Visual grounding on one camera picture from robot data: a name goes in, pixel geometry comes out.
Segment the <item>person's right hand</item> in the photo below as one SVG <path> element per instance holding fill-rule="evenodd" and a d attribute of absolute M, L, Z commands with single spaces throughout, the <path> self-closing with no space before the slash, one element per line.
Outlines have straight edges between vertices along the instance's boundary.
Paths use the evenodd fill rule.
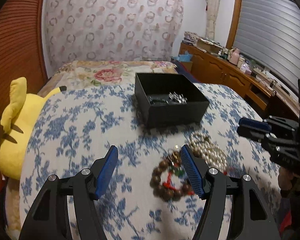
<path fill-rule="evenodd" d="M 300 176 L 290 172 L 284 167 L 279 168 L 278 184 L 282 198 L 296 198 L 299 196 L 296 188 Z"/>

